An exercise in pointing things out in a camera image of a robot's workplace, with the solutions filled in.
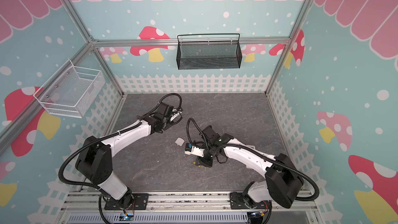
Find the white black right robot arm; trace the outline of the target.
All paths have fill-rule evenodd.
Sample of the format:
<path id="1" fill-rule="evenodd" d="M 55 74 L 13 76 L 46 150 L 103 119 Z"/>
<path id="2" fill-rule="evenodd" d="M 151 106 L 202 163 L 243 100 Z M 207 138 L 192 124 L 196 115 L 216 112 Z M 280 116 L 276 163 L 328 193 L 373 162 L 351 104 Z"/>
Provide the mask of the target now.
<path id="1" fill-rule="evenodd" d="M 275 156 L 260 152 L 229 134 L 217 134 L 210 125 L 200 132 L 200 137 L 204 145 L 199 146 L 199 165 L 210 168 L 214 159 L 223 156 L 243 163 L 264 177 L 263 181 L 250 182 L 232 201 L 247 208 L 255 208 L 264 201 L 274 201 L 284 208 L 292 206 L 304 180 L 294 171 L 289 157 L 282 153 Z"/>

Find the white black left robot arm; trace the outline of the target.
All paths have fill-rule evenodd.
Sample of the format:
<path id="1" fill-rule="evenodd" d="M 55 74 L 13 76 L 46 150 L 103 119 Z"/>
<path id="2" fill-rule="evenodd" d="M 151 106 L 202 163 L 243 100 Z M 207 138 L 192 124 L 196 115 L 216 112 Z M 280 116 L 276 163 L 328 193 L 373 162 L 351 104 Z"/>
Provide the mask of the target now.
<path id="1" fill-rule="evenodd" d="M 153 112 L 138 116 L 132 125 L 117 131 L 96 143 L 91 136 L 85 140 L 88 148 L 78 154 L 75 168 L 93 185 L 99 187 L 112 205 L 120 209 L 131 208 L 135 203 L 131 189 L 121 181 L 113 169 L 113 157 L 138 140 L 154 133 L 163 133 L 181 118 L 182 108 L 160 102 Z"/>

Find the white battery cover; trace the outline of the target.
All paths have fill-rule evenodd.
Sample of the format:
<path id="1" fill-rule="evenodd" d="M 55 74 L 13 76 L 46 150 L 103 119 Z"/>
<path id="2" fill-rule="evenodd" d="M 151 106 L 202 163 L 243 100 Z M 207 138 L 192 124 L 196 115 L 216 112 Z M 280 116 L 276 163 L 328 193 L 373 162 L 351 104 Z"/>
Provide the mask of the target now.
<path id="1" fill-rule="evenodd" d="M 178 146 L 182 146 L 182 145 L 185 144 L 185 141 L 184 141 L 184 139 L 182 139 L 182 138 L 178 138 L 178 139 L 175 141 L 175 143 L 176 143 Z"/>

